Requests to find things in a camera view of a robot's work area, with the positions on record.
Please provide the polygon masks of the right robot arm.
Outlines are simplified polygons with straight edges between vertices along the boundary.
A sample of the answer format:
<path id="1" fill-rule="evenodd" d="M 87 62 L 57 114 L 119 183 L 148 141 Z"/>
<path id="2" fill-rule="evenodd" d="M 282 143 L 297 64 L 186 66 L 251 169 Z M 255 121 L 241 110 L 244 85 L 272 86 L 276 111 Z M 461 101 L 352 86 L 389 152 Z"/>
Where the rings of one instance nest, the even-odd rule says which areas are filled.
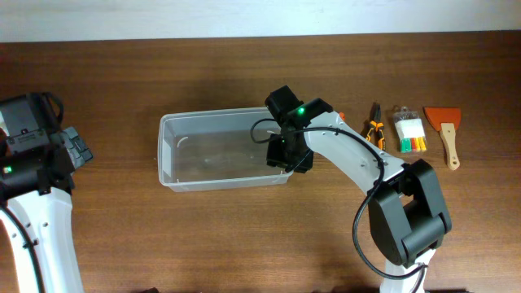
<path id="1" fill-rule="evenodd" d="M 407 164 L 367 142 L 333 107 L 320 98 L 300 101 L 288 86 L 265 100 L 280 132 L 264 140 L 267 164 L 306 173 L 314 154 L 333 163 L 365 193 L 352 224 L 357 254 L 383 277 L 381 292 L 422 292 L 428 265 L 452 229 L 436 172 L 425 160 Z M 369 215 L 371 237 L 386 259 L 376 268 L 363 255 L 357 231 Z"/>

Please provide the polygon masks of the clear pack of wall plugs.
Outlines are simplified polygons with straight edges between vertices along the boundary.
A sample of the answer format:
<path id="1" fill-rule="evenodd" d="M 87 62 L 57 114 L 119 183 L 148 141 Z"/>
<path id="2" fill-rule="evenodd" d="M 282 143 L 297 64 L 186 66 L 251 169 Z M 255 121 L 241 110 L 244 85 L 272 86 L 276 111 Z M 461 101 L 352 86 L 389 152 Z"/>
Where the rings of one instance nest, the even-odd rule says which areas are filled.
<path id="1" fill-rule="evenodd" d="M 393 121 L 400 141 L 401 153 L 427 150 L 425 131 L 418 112 L 401 107 L 393 114 Z"/>

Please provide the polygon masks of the orange scraper with wooden handle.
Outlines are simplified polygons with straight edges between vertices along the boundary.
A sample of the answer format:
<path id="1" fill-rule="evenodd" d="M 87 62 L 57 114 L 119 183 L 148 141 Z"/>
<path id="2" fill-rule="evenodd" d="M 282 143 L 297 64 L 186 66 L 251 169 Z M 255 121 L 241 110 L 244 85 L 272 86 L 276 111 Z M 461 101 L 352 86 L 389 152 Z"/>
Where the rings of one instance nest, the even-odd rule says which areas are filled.
<path id="1" fill-rule="evenodd" d="M 462 118 L 461 109 L 457 107 L 425 107 L 423 110 L 430 125 L 440 135 L 448 168 L 453 171 L 458 169 L 460 161 L 456 149 L 456 131 Z"/>

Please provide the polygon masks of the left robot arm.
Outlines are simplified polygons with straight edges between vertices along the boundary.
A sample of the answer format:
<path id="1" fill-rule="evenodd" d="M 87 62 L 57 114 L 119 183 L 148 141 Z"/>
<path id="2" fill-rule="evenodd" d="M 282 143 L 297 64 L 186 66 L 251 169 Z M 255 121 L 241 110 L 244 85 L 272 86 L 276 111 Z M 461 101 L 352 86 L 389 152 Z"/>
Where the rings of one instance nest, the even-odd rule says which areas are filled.
<path id="1" fill-rule="evenodd" d="M 94 156 L 50 92 L 1 102 L 1 222 L 22 292 L 84 290 L 72 238 L 72 175 Z"/>

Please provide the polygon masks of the orange-black long-nose pliers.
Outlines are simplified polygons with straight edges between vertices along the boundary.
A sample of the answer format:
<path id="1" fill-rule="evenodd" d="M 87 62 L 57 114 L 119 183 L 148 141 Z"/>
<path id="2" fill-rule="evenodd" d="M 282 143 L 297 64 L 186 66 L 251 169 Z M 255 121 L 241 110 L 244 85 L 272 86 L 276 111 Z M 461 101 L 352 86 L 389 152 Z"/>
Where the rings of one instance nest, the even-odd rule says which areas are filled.
<path id="1" fill-rule="evenodd" d="M 365 132 L 365 140 L 370 142 L 372 137 L 376 138 L 376 145 L 378 149 L 386 150 L 386 140 L 383 134 L 384 124 L 381 120 L 381 107 L 379 103 L 374 103 L 368 120 Z"/>

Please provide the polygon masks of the clear plastic container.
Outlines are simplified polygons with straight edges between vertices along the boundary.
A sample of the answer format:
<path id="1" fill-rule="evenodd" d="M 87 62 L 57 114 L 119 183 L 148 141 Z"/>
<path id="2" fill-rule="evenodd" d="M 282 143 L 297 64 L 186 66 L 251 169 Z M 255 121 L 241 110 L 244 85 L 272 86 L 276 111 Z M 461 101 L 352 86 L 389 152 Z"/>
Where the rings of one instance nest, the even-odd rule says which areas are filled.
<path id="1" fill-rule="evenodd" d="M 292 173 L 266 163 L 268 146 L 250 128 L 272 116 L 264 107 L 168 114 L 158 134 L 158 177 L 175 192 L 287 183 Z"/>

